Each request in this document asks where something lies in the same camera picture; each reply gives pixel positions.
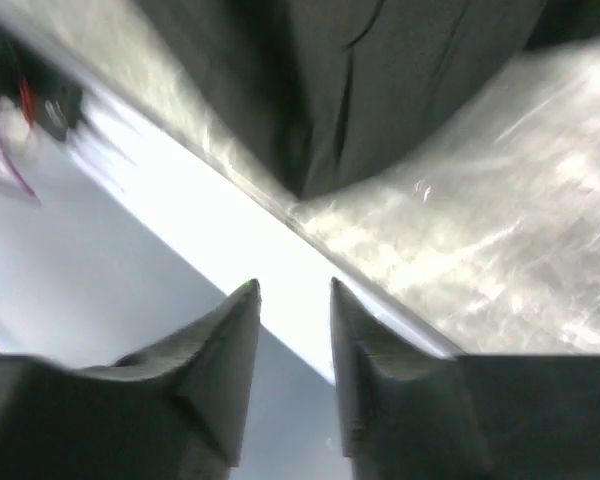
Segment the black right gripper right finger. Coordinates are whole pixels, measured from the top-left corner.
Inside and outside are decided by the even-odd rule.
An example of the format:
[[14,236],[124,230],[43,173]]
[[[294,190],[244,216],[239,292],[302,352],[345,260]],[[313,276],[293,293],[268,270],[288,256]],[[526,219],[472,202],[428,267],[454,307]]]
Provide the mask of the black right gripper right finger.
[[600,479],[600,355],[437,357],[331,284],[344,455],[358,479]]

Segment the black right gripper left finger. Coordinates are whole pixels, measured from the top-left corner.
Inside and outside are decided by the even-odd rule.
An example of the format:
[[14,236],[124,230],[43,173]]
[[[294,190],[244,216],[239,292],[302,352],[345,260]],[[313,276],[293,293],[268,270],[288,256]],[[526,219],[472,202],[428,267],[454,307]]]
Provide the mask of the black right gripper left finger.
[[260,328],[249,280],[109,366],[0,355],[0,479],[225,479],[239,464]]

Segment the black long sleeve shirt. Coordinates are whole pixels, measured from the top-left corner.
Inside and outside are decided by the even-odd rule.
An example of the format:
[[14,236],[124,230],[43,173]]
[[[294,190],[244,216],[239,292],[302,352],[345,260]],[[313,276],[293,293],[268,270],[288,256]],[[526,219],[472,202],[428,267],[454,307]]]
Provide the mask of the black long sleeve shirt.
[[523,50],[600,36],[600,1],[143,1],[206,103],[297,198],[413,151]]

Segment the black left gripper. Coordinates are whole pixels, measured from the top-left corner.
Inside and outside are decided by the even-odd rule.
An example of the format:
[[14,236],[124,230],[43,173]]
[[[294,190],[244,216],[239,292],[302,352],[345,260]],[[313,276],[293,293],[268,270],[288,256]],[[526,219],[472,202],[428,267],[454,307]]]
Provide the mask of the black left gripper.
[[0,25],[0,98],[19,107],[29,125],[64,142],[83,118],[82,86]]

